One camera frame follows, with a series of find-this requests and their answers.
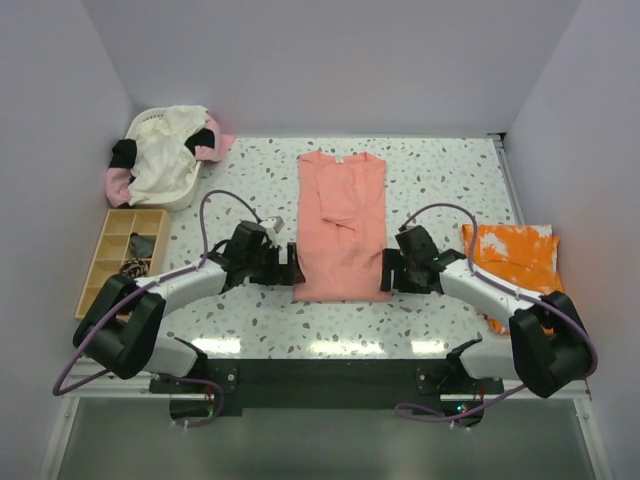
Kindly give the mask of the salmon pink t-shirt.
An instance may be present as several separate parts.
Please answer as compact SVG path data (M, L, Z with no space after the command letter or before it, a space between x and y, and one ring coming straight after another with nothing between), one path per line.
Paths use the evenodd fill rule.
M305 281L299 302L386 302L387 164L370 154L299 156L297 256Z

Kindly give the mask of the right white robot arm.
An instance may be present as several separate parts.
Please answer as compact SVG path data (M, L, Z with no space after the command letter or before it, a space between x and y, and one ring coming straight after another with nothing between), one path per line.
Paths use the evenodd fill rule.
M286 263L280 263L276 222L243 222L238 228L253 284L291 287L296 296L311 302L382 301L393 293L437 293L478 308L509 331L510 342L502 349L489 349L476 338L441 359L375 361L368 368L379 377L405 370L414 375L422 394L466 393L486 379L518 379L536 396L548 398L570 382L590 376L597 366L593 344L568 296L519 290L475 265L470 255L439 251L421 226L402 225L397 248L375 252L377 268L372 275L357 272L355 258L349 256L344 269L334 268L322 278L301 268L294 242L287 246Z

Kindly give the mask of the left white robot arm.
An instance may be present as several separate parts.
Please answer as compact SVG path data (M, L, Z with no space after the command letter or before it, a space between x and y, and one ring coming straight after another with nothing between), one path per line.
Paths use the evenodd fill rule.
M185 340L161 338L163 319L246 281L265 286L304 282L295 243L287 244L287 261L279 262L277 234L283 225L280 217L242 221L201 264L153 277L110 277L77 328L74 347L121 379L148 372L171 376L185 392L200 390L207 380L207 355Z

